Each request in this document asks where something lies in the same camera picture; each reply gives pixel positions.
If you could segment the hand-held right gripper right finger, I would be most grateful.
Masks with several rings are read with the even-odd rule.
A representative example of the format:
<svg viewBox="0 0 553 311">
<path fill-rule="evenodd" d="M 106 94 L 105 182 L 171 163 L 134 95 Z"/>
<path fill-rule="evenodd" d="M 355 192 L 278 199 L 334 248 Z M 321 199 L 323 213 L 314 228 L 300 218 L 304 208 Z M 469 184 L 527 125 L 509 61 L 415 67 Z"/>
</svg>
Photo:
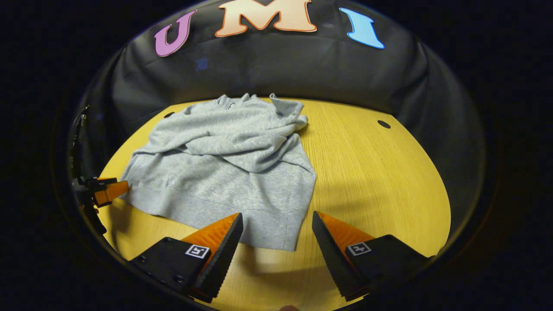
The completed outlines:
<svg viewBox="0 0 553 311">
<path fill-rule="evenodd" d="M 375 238 L 320 211 L 313 213 L 312 230 L 346 301 L 389 291 L 430 260 L 393 235 Z"/>
</svg>

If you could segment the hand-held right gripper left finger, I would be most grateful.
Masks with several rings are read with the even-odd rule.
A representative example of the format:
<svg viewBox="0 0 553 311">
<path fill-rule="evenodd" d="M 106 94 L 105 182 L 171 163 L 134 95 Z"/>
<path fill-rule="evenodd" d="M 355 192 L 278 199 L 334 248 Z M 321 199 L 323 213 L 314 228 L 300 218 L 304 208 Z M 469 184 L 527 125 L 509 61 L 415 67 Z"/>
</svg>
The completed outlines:
<svg viewBox="0 0 553 311">
<path fill-rule="evenodd" d="M 180 295 L 211 303 L 219 295 L 243 230 L 243 215 L 235 213 L 181 240 L 162 238 L 130 263 Z"/>
</svg>

